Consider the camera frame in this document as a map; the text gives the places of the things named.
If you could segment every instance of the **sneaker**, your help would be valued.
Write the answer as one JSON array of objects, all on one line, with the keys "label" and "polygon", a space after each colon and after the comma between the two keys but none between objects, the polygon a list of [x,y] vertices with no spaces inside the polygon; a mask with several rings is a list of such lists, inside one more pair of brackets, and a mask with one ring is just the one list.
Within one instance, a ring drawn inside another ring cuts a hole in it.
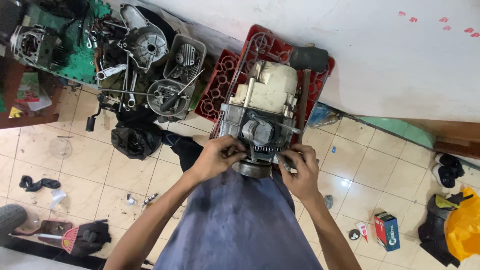
[{"label": "sneaker", "polygon": [[182,137],[184,136],[178,135],[177,133],[173,133],[168,130],[162,130],[162,144],[166,146],[174,146],[175,143]]},{"label": "sneaker", "polygon": [[446,188],[452,188],[455,186],[456,176],[450,168],[437,164],[432,169],[433,175],[437,179],[437,182]]},{"label": "sneaker", "polygon": [[435,162],[437,162],[438,164],[441,164],[446,168],[451,169],[453,175],[455,175],[456,178],[462,177],[465,174],[465,171],[463,170],[463,166],[457,157],[454,157],[449,154],[439,153],[435,156]]}]

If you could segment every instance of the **black plastic bag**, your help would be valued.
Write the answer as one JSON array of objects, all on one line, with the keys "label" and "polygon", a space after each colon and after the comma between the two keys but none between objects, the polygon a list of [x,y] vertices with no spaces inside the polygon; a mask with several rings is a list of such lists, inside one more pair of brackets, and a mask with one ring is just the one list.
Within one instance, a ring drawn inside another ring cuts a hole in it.
[{"label": "black plastic bag", "polygon": [[162,130],[154,123],[137,123],[112,130],[112,144],[129,159],[144,160],[155,152],[162,140]]}]

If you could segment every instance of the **person's leg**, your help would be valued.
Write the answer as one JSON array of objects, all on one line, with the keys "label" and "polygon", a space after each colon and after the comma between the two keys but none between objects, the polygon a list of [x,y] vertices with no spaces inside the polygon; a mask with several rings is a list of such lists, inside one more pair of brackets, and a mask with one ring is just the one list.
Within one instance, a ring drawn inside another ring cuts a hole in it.
[{"label": "person's leg", "polygon": [[182,171],[190,169],[204,149],[192,138],[166,130],[162,131],[162,143],[170,146],[172,151],[179,156]]}]

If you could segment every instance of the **engine cover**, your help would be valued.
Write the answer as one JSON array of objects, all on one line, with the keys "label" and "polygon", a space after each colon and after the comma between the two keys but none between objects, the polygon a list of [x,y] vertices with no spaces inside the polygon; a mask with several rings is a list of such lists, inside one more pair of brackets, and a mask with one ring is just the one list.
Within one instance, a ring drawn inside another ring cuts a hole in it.
[{"label": "engine cover", "polygon": [[248,157],[233,169],[251,177],[270,175],[276,153],[288,148],[295,129],[297,71],[289,66],[259,61],[240,84],[235,97],[222,104],[225,116],[220,136],[232,135],[247,148]]}]

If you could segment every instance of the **cloth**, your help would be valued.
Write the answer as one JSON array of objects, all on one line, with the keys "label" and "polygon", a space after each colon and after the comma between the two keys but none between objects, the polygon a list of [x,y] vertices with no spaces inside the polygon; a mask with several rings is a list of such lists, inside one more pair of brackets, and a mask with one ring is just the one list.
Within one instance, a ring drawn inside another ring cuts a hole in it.
[{"label": "cloth", "polygon": [[25,188],[25,191],[35,192],[40,190],[43,186],[52,189],[59,188],[60,182],[49,178],[42,178],[40,181],[33,183],[33,179],[30,176],[24,175],[20,180],[19,186]]},{"label": "cloth", "polygon": [[[184,171],[201,152],[192,142],[179,140],[172,147]],[[183,216],[155,263],[154,270],[162,269],[322,267],[278,172],[273,178],[255,179],[230,168],[189,195]]]}]

